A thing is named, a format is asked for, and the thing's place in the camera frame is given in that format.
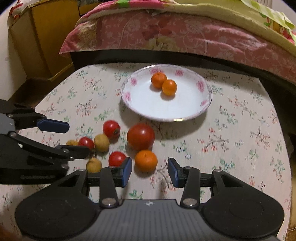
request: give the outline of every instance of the plate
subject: plate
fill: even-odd
[[[156,72],[164,73],[177,84],[175,96],[166,96],[151,84]],[[158,64],[132,73],[122,84],[121,98],[135,113],[162,122],[193,119],[207,110],[212,101],[212,89],[206,80],[187,68]]]

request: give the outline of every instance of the tomato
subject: tomato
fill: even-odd
[[[142,172],[152,172],[157,166],[157,157],[150,150],[142,150],[135,157],[135,165]]]
[[[89,139],[88,137],[80,138],[78,145],[79,146],[87,146],[90,150],[94,149],[94,142],[92,141],[92,139]]]
[[[118,138],[120,135],[120,126],[116,121],[108,120],[103,124],[103,132],[109,139]]]
[[[119,151],[112,152],[108,160],[109,166],[119,167],[125,158],[126,158],[126,155],[123,154],[122,152],[119,152]]]
[[[140,151],[153,146],[155,134],[149,125],[139,123],[129,129],[126,138],[133,149]]]

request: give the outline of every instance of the orange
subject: orange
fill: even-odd
[[[164,94],[172,96],[177,91],[177,84],[173,80],[166,80],[165,82],[163,82],[162,89]]]
[[[166,81],[168,78],[164,73],[157,72],[151,77],[151,83],[155,88],[161,89],[163,82]]]
[[[142,150],[137,153],[135,164],[142,172],[152,172],[157,166],[157,157],[150,150]]]

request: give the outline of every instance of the wooden cabinet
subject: wooden cabinet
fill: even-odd
[[[42,0],[9,28],[27,79],[53,80],[72,67],[59,50],[79,19],[77,0]]]

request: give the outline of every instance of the table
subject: table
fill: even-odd
[[[167,172],[167,159],[174,157],[181,166],[193,166],[211,173],[220,168],[272,196],[283,206],[285,220],[278,233],[285,239],[290,217],[291,172],[282,130],[273,104],[259,79],[201,68],[189,68],[207,79],[213,101],[207,112],[186,122],[160,123],[144,119],[122,103],[120,87],[132,72],[150,64],[113,63],[77,70],[37,106],[36,111],[48,118],[67,121],[66,134],[42,132],[37,128],[22,130],[28,138],[56,146],[82,136],[94,138],[102,133],[106,120],[121,126],[120,138],[110,152],[122,151],[132,158],[135,152],[125,148],[126,133],[137,122],[154,128],[153,152],[158,157],[154,174],[147,176],[133,170],[128,186],[118,188],[120,199],[164,199],[180,201],[183,190],[176,190]],[[109,153],[98,156],[108,166]],[[87,160],[69,163],[69,172],[85,168]],[[17,204],[43,188],[1,186],[0,222],[18,233],[14,222]],[[89,198],[99,199],[99,189],[91,188]],[[201,189],[201,202],[210,198],[209,188]]]

